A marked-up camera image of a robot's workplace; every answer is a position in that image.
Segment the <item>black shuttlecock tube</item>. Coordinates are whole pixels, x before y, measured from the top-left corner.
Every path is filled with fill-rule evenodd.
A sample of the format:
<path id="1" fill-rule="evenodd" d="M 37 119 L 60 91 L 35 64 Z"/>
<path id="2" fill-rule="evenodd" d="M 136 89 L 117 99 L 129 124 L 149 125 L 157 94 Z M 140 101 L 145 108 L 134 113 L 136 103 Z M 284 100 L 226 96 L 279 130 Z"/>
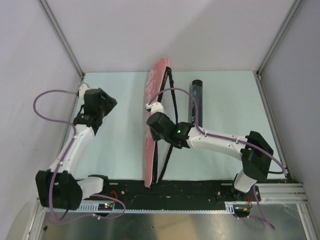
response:
<path id="1" fill-rule="evenodd" d="M 195 109 L 195 104 L 193 100 L 189 101 L 189 116 L 188 120 L 195 124 L 196 112 L 198 114 L 198 125 L 203 126 L 203 81 L 200 79 L 195 79 L 191 82 L 189 86 L 189 93 L 195 99 L 197 105 L 197 111 Z"/>

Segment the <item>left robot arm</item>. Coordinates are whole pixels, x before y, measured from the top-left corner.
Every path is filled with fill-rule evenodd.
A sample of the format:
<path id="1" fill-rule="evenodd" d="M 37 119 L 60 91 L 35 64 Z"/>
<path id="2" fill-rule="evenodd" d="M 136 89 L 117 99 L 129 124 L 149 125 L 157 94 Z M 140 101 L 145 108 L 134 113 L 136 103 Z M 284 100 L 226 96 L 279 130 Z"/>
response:
<path id="1" fill-rule="evenodd" d="M 92 195 L 104 200 L 111 194 L 111 187 L 105 184 L 106 176 L 90 175 L 77 180 L 75 173 L 86 147 L 117 101 L 101 88 L 90 88 L 85 83 L 75 95 L 83 104 L 69 123 L 73 133 L 48 170 L 40 170 L 35 176 L 40 203 L 46 208 L 77 210 L 82 200 Z"/>

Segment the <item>pink racket cover bag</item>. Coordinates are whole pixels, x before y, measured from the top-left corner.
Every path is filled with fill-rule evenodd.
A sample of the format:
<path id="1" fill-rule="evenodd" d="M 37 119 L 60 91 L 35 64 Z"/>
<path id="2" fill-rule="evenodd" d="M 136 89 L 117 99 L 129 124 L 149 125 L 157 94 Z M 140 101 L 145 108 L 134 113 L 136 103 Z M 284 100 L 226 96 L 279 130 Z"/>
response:
<path id="1" fill-rule="evenodd" d="M 161 104 L 166 83 L 174 87 L 170 60 L 166 57 L 158 60 L 151 68 L 145 83 L 144 107 L 145 120 L 156 112 L 163 112 Z M 150 127 L 145 125 L 144 154 L 143 154 L 143 179 L 144 186 L 151 188 L 158 181 L 158 141 Z"/>

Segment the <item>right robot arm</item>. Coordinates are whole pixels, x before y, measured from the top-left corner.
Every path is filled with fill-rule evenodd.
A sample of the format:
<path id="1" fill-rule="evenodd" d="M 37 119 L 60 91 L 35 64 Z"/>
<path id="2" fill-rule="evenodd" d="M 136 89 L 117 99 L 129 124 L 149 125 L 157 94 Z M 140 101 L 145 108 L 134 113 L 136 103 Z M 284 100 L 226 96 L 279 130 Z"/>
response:
<path id="1" fill-rule="evenodd" d="M 228 135 L 205 132 L 203 128 L 187 122 L 174 123 L 161 112 L 152 114 L 146 121 L 156 141 L 164 140 L 177 149 L 205 149 L 231 156 L 242 163 L 235 176 L 231 194 L 238 201 L 249 195 L 252 186 L 267 179 L 273 149 L 256 131 L 248 135 Z"/>

